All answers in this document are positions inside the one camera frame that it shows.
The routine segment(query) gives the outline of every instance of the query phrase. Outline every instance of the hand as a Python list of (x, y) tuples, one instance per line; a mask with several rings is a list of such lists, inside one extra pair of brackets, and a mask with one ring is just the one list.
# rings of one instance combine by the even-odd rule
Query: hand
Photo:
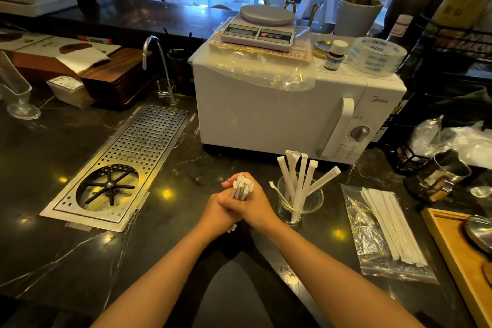
[[(258, 182), (248, 172), (242, 172), (241, 174), (254, 183), (253, 192), (249, 194), (246, 201), (233, 199), (231, 193), (229, 193), (229, 195), (220, 195), (218, 197), (218, 203), (227, 209), (239, 213), (249, 225), (265, 234), (271, 226), (279, 222), (281, 223), (281, 221), (274, 213), (265, 192), (263, 192), (263, 188), (261, 188)], [(230, 189), (238, 175), (231, 176), (226, 182), (222, 183), (222, 187)]]
[(219, 198), (230, 197), (232, 188), (210, 196), (197, 227), (210, 237), (210, 241), (219, 237), (243, 218), (237, 212), (218, 204)]

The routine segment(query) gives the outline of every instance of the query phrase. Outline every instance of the faucet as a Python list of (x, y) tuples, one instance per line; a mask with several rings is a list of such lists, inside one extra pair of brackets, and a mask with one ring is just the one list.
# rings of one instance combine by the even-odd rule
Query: faucet
[(169, 74), (167, 72), (166, 59), (164, 58), (164, 53), (162, 51), (162, 47), (160, 45), (159, 39), (157, 37), (155, 37), (154, 35), (151, 35), (150, 37), (145, 39), (144, 49), (142, 50), (142, 68), (144, 70), (147, 70), (147, 49), (149, 48), (149, 44), (152, 40), (155, 40), (157, 43), (157, 46), (159, 47), (160, 57), (162, 58), (162, 63), (164, 64), (164, 70), (166, 72), (166, 78), (167, 78), (167, 92), (161, 91), (160, 82), (158, 80), (156, 81), (157, 82), (157, 88), (158, 88), (157, 95), (160, 98), (169, 97), (169, 105), (176, 105), (178, 103), (178, 100), (176, 99), (176, 96), (174, 95), (173, 86), (171, 85), (171, 81), (169, 80)]

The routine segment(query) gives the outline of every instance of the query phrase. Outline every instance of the person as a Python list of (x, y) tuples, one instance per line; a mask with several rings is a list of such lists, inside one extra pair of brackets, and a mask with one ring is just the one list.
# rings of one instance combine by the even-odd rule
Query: person
[(232, 185), (239, 174), (223, 182), (225, 190), (210, 197), (191, 232), (120, 295), (92, 328), (162, 328), (201, 252), (242, 219), (279, 249), (335, 327), (423, 327), (371, 282), (282, 222), (258, 182), (249, 173), (242, 174), (254, 183), (247, 200), (231, 198)]

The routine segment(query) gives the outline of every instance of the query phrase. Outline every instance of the midea logo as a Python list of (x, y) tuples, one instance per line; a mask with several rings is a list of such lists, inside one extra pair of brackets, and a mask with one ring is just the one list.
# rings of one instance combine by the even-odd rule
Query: midea logo
[(374, 103), (374, 102), (375, 102), (375, 103), (383, 103), (383, 102), (384, 102), (384, 103), (387, 103), (387, 102), (388, 102), (388, 100), (380, 99), (380, 98), (378, 98), (378, 96), (373, 96), (373, 97), (371, 97), (371, 101), (372, 101), (373, 103)]

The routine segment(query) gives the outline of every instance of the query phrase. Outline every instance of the microwave oven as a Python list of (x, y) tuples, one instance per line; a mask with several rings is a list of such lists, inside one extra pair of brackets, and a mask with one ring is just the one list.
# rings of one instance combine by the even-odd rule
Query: microwave oven
[[(301, 70), (314, 87), (286, 91), (251, 77), (259, 70), (263, 76), (265, 70), (279, 73), (281, 62), (236, 55), (232, 69), (230, 55), (204, 43), (190, 58), (201, 142), (280, 155), (296, 150), (317, 160), (355, 163), (406, 88), (394, 74), (371, 78), (346, 64), (330, 71), (323, 60), (312, 59), (309, 69)], [(232, 71), (250, 77), (237, 79)]]

